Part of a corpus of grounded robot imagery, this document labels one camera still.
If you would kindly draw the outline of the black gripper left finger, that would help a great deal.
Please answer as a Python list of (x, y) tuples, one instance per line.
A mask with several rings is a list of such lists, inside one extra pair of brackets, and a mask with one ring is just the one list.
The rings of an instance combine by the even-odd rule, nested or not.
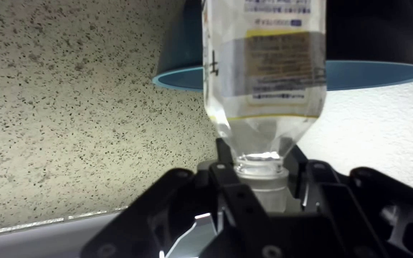
[(214, 181), (219, 189), (237, 184), (240, 181), (236, 170), (232, 148), (223, 137), (216, 140), (219, 160), (214, 164)]

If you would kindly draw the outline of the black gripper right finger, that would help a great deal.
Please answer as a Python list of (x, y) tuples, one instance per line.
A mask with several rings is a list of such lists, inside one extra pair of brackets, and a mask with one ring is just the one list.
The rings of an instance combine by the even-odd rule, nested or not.
[(287, 193), (290, 199), (300, 199), (303, 196), (306, 164), (308, 156), (299, 146), (295, 146), (285, 157), (285, 167), (287, 169)]

